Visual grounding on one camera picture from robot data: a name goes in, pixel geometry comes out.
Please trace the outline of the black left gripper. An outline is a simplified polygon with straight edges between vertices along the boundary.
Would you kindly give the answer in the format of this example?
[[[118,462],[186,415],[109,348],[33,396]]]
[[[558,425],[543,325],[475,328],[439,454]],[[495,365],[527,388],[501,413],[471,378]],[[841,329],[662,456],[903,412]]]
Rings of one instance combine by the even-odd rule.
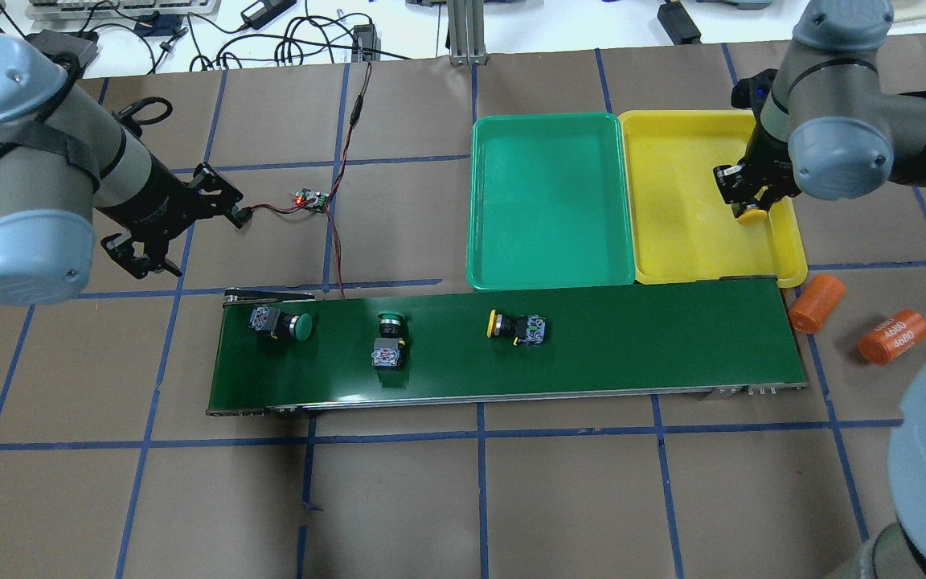
[[[100,209],[124,227],[122,233],[100,239],[100,246],[135,279],[144,279],[148,270],[180,278],[183,271],[167,257],[170,242],[198,220],[224,216],[231,223],[227,214],[238,209],[243,198],[208,162],[196,166],[188,183],[161,162],[152,162],[150,176],[136,195]]]

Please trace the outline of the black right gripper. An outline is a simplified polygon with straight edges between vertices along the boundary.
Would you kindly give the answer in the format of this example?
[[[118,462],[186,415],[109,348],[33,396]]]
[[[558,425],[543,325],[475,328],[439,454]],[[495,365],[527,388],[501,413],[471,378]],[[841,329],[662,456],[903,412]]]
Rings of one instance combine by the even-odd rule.
[[[734,210],[768,210],[801,194],[788,144],[765,129],[753,130],[741,160],[714,167],[713,175],[721,197]]]

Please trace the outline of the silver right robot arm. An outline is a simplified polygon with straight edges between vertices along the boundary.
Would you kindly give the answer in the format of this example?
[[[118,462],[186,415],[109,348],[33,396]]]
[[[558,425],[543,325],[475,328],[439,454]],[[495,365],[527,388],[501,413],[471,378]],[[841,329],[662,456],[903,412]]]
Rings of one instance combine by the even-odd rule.
[[[713,173],[737,220],[801,193],[849,200],[888,181],[926,187],[926,91],[879,85],[893,19],[889,1],[811,1],[781,66],[735,85],[732,106],[752,110],[756,128],[743,157]],[[887,451],[896,520],[834,578],[926,578],[926,365],[899,407]]]

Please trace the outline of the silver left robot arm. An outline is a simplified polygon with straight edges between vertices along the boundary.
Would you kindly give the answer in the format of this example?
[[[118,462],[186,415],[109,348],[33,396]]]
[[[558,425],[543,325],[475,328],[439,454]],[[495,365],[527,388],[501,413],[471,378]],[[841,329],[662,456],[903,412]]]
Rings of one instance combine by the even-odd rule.
[[[205,162],[184,181],[141,140],[148,96],[111,113],[78,84],[80,59],[51,58],[0,33],[0,304],[73,299],[88,284],[93,247],[135,278],[182,271],[170,242],[195,221],[251,217],[243,195]],[[98,211],[121,233],[98,240]]]

